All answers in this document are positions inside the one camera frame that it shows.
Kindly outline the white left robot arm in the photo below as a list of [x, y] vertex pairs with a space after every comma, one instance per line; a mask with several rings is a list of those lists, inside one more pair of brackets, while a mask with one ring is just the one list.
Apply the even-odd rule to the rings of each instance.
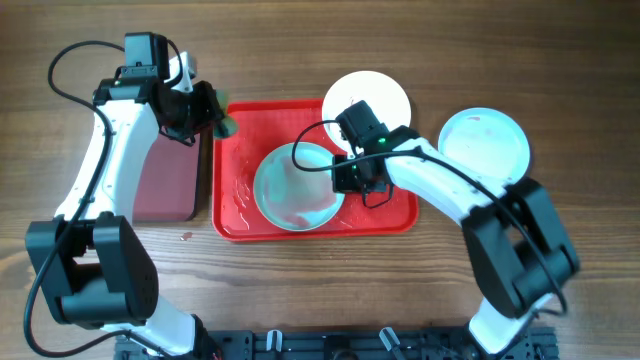
[[[159, 135], [183, 144], [221, 129], [225, 107], [210, 83], [172, 88], [156, 80], [105, 80], [91, 105], [96, 125], [80, 173], [49, 221], [33, 222], [26, 249], [36, 271], [23, 331], [38, 355], [77, 355], [122, 336], [164, 359], [218, 359], [202, 321], [159, 294], [156, 267], [132, 228], [135, 197]], [[37, 294], [54, 320], [102, 336], [66, 351], [46, 350], [33, 334]]]

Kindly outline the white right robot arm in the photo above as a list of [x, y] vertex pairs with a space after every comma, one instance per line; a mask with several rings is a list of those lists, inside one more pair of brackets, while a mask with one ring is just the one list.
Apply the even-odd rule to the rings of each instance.
[[545, 188], [529, 177], [482, 175], [438, 152], [426, 139], [386, 135], [355, 158], [335, 156], [339, 192], [399, 188], [424, 199], [461, 228], [483, 300], [466, 332], [483, 355], [504, 354], [551, 297], [562, 292], [580, 260]]

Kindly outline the white plate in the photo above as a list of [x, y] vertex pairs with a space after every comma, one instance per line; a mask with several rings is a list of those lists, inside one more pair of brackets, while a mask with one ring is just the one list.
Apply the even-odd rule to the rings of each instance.
[[[410, 126], [411, 104], [400, 84], [383, 73], [365, 70], [347, 74], [330, 87], [322, 104], [322, 120], [336, 120], [345, 109], [362, 100], [390, 131], [400, 125]], [[337, 123], [327, 122], [324, 129], [335, 145], [353, 156]]]

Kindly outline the light blue plate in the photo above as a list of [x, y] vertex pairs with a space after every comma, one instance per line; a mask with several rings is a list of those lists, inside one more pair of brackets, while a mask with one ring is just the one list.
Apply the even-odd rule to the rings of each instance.
[[[280, 229], [303, 232], [321, 227], [338, 213], [345, 196], [333, 191], [329, 171], [316, 167], [332, 164], [333, 155], [308, 142], [282, 145], [258, 166], [254, 200], [260, 213]], [[309, 167], [309, 172], [298, 167]]]
[[453, 115], [443, 126], [437, 148], [446, 157], [481, 175], [515, 183], [526, 175], [531, 148], [509, 115], [474, 107]]

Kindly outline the green and yellow sponge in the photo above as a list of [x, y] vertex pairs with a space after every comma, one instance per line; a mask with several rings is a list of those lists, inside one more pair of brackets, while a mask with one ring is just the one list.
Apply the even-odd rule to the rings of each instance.
[[216, 120], [213, 127], [213, 137], [222, 140], [235, 135], [238, 131], [237, 122], [229, 115], [229, 96], [226, 92], [218, 89], [215, 91], [218, 108], [223, 118]]

